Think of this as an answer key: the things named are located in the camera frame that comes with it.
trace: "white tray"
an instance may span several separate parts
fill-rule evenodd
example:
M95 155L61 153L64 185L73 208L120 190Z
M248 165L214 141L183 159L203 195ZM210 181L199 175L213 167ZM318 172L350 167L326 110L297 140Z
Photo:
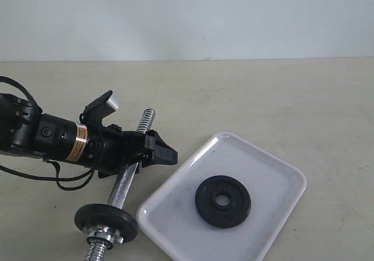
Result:
M239 226L213 227L196 211L196 189L214 175L239 180L251 196L250 214ZM260 261L305 187L296 168L236 135L218 133L143 203L137 219L173 260Z

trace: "beige table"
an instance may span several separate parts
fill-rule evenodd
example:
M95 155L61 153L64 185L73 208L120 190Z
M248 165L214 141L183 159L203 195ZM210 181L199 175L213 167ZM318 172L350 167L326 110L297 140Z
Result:
M153 128L179 151L180 163L212 134L237 134L299 168L308 181L266 261L373 260L373 58L2 63L0 75L27 87L44 112L70 120L108 89L122 106L105 124L134 130L143 109L152 106ZM54 175L41 160L2 156L0 162ZM62 166L63 176L85 170ZM127 210L135 214L177 167L143 169ZM63 192L52 182L0 172L0 259L82 260L88 245L74 214L84 204L104 203L114 180L95 177L80 191ZM169 258L139 234L105 260Z

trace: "black rubber disc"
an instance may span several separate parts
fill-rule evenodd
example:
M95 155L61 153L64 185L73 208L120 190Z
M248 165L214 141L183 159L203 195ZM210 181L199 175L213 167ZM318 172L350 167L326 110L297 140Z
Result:
M138 223L124 210L107 204L87 204L74 216L75 225L83 230L86 225L103 224L118 229L123 242L131 242L138 234Z
M224 196L227 204L216 199ZM241 224L251 210L251 198L247 189L234 178L224 175L204 180L195 195L196 209L210 225L218 228L232 228Z

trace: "white wall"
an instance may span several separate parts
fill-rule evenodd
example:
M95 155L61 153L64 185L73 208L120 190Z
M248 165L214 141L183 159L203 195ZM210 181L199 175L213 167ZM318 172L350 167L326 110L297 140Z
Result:
M0 61L374 55L374 0L0 0Z

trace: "orange label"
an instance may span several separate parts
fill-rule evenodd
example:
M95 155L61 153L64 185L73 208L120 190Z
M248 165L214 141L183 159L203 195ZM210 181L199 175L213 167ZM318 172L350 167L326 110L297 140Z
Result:
M70 151L67 161L76 162L82 156L83 150L86 147L88 140L87 127L82 124L77 124L77 136L75 137L74 146Z

